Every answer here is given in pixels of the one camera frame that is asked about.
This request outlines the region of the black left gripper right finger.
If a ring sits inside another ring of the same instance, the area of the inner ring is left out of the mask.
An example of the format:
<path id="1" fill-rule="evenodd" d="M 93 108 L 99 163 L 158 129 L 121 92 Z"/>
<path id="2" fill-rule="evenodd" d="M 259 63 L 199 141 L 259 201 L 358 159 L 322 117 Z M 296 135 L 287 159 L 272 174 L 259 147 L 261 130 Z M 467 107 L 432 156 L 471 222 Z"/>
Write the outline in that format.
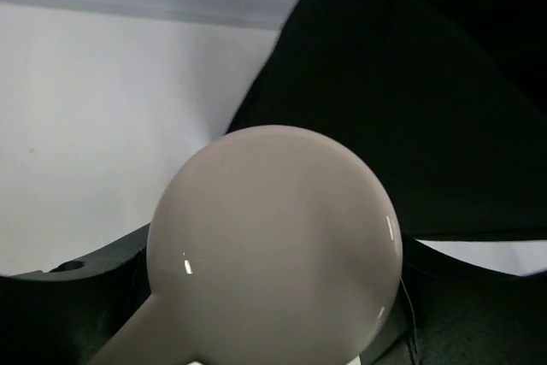
<path id="1" fill-rule="evenodd" d="M 403 283 L 363 364 L 544 364 L 546 274 L 503 274 L 403 237 Z"/>

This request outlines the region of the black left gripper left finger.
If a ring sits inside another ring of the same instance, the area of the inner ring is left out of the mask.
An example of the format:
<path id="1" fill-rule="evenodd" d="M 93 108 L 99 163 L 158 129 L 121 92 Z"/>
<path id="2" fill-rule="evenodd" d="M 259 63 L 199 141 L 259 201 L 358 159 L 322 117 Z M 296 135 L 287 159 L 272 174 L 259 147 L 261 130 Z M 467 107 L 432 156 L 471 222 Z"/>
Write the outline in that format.
<path id="1" fill-rule="evenodd" d="M 150 295 L 143 226 L 49 271 L 1 278 L 1 362 L 84 364 Z"/>

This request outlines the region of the grey bottle beige cap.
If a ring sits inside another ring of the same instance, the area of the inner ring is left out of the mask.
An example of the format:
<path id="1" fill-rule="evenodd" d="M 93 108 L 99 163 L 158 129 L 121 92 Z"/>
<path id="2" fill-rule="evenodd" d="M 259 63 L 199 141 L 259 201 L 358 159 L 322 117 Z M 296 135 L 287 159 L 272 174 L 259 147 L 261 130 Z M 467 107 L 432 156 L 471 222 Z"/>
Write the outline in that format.
<path id="1" fill-rule="evenodd" d="M 372 170 L 310 130 L 207 145 L 150 223 L 150 296 L 95 364 L 347 364 L 379 333 L 403 266 Z"/>

